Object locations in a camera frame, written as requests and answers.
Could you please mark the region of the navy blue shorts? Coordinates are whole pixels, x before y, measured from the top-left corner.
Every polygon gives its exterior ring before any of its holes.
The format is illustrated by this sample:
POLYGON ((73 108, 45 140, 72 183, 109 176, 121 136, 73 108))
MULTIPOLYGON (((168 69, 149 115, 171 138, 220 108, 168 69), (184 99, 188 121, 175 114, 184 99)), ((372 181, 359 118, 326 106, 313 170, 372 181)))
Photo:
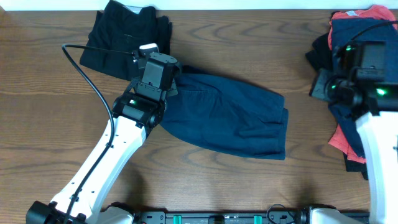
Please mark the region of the navy blue shorts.
POLYGON ((161 126, 176 138, 216 152, 285 159, 289 111, 282 95, 185 65, 167 98, 161 126))

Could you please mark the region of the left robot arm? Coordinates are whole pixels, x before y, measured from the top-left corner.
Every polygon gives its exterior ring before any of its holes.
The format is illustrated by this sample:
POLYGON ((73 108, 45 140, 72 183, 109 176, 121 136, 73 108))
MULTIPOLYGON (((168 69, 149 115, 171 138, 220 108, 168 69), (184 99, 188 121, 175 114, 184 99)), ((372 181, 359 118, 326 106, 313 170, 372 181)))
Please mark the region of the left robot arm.
POLYGON ((116 98, 103 135, 69 183, 44 204, 36 201, 27 223, 134 223, 135 214, 120 205, 103 209, 111 187, 131 156, 144 144, 176 94, 180 65, 169 55, 151 52, 136 59, 141 72, 116 98))

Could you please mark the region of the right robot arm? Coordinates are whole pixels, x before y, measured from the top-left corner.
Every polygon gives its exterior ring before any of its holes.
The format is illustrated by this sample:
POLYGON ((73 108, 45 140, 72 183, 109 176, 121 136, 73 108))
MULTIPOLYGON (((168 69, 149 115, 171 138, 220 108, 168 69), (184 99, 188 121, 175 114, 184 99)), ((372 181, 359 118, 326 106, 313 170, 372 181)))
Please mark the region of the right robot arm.
POLYGON ((370 223, 397 222, 397 84, 386 82, 387 43, 350 40, 321 69, 310 96, 350 110, 366 158, 370 223))

